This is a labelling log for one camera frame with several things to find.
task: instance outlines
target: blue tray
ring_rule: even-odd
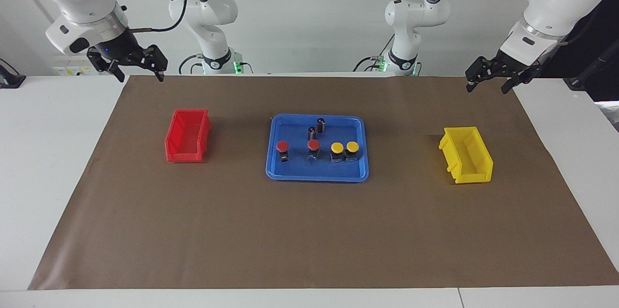
[[[320,154],[317,160],[310,161],[307,132],[309,127],[316,127],[319,118],[326,121],[324,132],[316,138]],[[281,140],[290,145],[288,162],[279,161],[276,144]],[[331,163],[331,144],[346,145],[349,141],[359,144],[357,161]],[[369,177],[366,147],[365,125],[359,117],[281,114],[271,123],[266,172],[273,180],[363,182]]]

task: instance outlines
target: electrolytic capacitor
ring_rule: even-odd
[[[316,139],[316,128],[309,127],[308,128],[308,141]]]
[[[320,151],[320,143],[318,140],[312,139],[308,141],[308,158],[310,160],[318,159],[318,152]]]
[[[316,120],[316,130],[318,132],[324,132],[324,125],[325,125],[325,120],[324,118],[319,118],[318,120]]]
[[[280,141],[277,143],[276,148],[277,152],[279,152],[279,161],[280,162],[288,162],[288,143],[286,141]]]

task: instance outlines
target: red bin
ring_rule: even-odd
[[[206,109],[177,109],[172,116],[165,154],[168,162],[201,162],[206,152],[210,120]]]

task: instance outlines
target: brown paper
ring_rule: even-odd
[[[619,284],[515,95],[464,83],[132,76],[29,288]],[[175,108],[208,108],[204,163],[166,162]],[[270,180],[281,113],[361,117],[369,180]],[[446,171],[443,128],[466,126],[494,160],[490,183]]]

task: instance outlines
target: yellow plastic bin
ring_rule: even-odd
[[[494,165],[477,127],[445,128],[438,147],[456,183],[489,182]]]

